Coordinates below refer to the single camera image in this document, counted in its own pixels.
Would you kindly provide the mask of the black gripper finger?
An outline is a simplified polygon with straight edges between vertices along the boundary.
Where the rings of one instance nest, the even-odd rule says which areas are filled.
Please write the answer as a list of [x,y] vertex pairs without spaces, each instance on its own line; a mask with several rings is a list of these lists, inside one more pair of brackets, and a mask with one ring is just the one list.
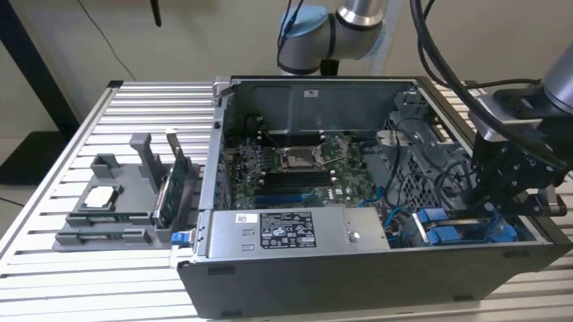
[[491,194],[495,192],[494,184],[478,183],[464,195],[466,210],[472,214],[486,214],[491,211],[491,205],[487,203]]
[[523,191],[515,196],[518,215],[549,215],[550,206],[545,191],[527,193]]

